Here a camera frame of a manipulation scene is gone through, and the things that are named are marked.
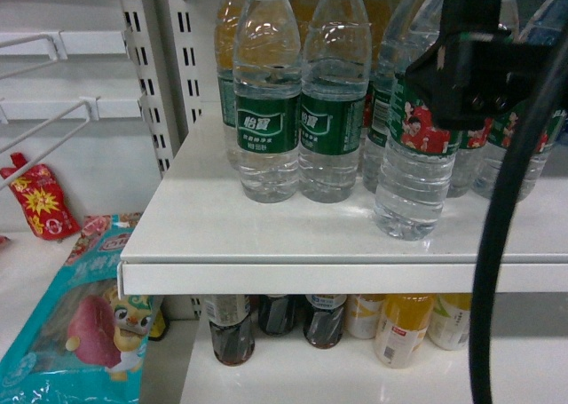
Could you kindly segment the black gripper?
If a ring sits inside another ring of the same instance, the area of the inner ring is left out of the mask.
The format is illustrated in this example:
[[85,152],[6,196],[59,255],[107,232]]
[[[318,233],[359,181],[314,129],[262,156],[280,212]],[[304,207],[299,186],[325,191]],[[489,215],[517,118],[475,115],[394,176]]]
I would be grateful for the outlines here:
[[514,43],[499,27],[500,12],[501,0],[443,0],[438,39],[404,73],[436,127],[478,130],[528,99],[567,29],[555,9],[560,30]]

